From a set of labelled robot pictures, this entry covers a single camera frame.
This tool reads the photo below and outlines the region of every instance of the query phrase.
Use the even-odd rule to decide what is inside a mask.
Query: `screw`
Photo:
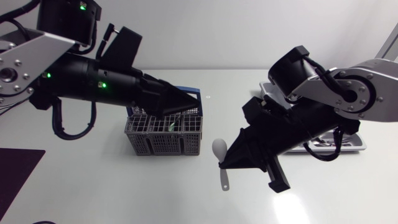
[[[33,88],[31,88],[31,87],[29,87],[27,90],[26,90],[26,92],[28,92],[29,94],[31,94],[31,93],[33,93],[35,90],[33,89]]]
[[[21,90],[21,88],[19,87],[19,85],[15,85],[15,86],[14,86],[14,90],[15,90],[15,91],[19,91],[19,90]]]
[[[22,65],[22,62],[20,61],[20,60],[15,60],[15,62],[14,62],[14,65],[16,65],[16,66],[21,66]]]

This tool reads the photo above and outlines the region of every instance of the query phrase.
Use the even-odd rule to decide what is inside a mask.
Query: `white spoon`
[[[222,139],[215,139],[211,147],[213,148],[214,155],[217,157],[219,162],[222,163],[224,161],[227,151],[225,141]],[[224,191],[229,190],[229,180],[228,180],[228,175],[226,173],[226,169],[220,169],[220,180],[221,180],[221,188]]]

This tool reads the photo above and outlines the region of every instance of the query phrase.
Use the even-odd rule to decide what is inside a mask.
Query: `white table surface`
[[[224,192],[211,144],[223,138],[230,145],[247,126],[241,107],[259,94],[267,71],[146,72],[201,90],[200,155],[137,157],[124,134],[126,109],[101,103],[93,130],[64,141],[53,134],[51,110],[24,103],[0,117],[0,147],[46,153],[1,223],[398,222],[398,123],[363,122],[360,133],[368,148],[333,162],[280,156],[291,186],[280,194],[259,169],[228,170],[230,190]],[[63,100],[68,133],[86,128],[89,118],[89,102]]]

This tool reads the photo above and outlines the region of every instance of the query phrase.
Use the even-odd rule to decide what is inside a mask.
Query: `gray plastic basket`
[[[131,108],[124,132],[138,156],[198,156],[203,117],[201,108],[157,119],[141,108]]]

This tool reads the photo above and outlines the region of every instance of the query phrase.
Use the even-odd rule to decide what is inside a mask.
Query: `metal bracket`
[[[350,113],[363,110],[370,102],[369,88],[363,82],[355,79],[337,80],[337,82],[347,90],[354,91],[358,96],[356,101],[345,101],[340,95],[331,91],[318,77],[310,77],[293,90],[293,93]]]
[[[345,70],[346,78],[355,75],[369,80],[376,89],[376,101],[362,113],[340,111],[349,119],[368,121],[398,121],[398,63],[384,59],[372,59]]]
[[[17,74],[12,82],[0,80],[0,95],[17,95],[34,81],[46,68],[75,44],[57,35],[43,32],[37,38],[0,54],[0,70],[10,68]]]

